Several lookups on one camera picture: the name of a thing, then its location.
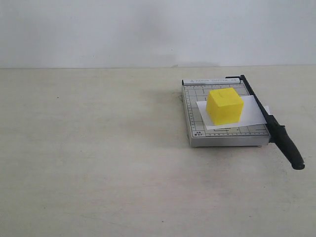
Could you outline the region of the white paper sheet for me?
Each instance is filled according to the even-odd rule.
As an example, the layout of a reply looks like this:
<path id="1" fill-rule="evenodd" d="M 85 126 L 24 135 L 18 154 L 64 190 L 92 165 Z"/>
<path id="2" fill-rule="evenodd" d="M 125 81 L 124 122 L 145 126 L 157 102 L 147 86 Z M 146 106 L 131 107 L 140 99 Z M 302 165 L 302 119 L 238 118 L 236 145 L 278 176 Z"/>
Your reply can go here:
<path id="1" fill-rule="evenodd" d="M 210 116 L 206 111 L 206 101 L 197 101 L 197 107 L 201 115 L 204 127 L 206 130 L 215 130 L 223 128 L 233 128 L 233 127 L 242 127 L 242 126 L 251 126 L 251 125 L 261 125 L 266 124 L 266 120 L 254 99 L 253 95 L 242 96 L 244 101 L 244 107 L 241 113 L 239 122 L 228 123 L 223 125 L 214 125 Z"/>

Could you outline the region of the grey paper cutter base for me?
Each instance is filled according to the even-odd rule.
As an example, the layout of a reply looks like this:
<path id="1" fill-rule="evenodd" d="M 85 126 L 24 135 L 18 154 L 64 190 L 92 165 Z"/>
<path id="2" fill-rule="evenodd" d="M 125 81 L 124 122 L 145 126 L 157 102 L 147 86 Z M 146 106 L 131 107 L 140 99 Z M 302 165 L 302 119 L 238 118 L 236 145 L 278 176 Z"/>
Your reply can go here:
<path id="1" fill-rule="evenodd" d="M 229 128 L 208 129 L 202 119 L 198 102 L 206 102 L 211 90 L 234 88 L 239 96 L 251 92 L 239 76 L 224 79 L 184 79 L 182 99 L 191 147 L 263 146 L 269 143 L 270 134 L 263 124 L 237 125 Z"/>

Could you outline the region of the yellow foam cube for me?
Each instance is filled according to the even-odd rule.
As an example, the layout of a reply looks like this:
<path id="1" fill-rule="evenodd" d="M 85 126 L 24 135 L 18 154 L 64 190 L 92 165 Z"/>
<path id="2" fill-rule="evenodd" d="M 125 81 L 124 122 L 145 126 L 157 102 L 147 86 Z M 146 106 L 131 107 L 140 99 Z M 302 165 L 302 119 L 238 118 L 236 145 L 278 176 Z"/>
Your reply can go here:
<path id="1" fill-rule="evenodd" d="M 243 106 L 234 88 L 221 88 L 209 91 L 206 111 L 214 125 L 224 125 L 239 122 Z"/>

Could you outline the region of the black cutter blade arm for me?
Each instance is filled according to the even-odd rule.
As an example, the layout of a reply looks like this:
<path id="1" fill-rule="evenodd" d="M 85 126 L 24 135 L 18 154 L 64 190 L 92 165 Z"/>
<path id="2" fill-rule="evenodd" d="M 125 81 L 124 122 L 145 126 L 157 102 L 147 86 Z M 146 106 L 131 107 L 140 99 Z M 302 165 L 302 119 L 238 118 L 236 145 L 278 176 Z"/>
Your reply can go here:
<path id="1" fill-rule="evenodd" d="M 303 170 L 305 168 L 304 160 L 297 149 L 294 142 L 291 140 L 284 125 L 280 125 L 273 115 L 269 115 L 266 109 L 261 104 L 260 100 L 256 96 L 255 92 L 251 88 L 249 82 L 244 75 L 239 76 L 240 80 L 244 82 L 250 95 L 253 95 L 256 103 L 258 104 L 262 115 L 266 121 L 266 127 L 270 134 L 270 143 L 275 143 L 275 145 L 280 149 L 283 155 L 290 162 L 294 170 Z"/>

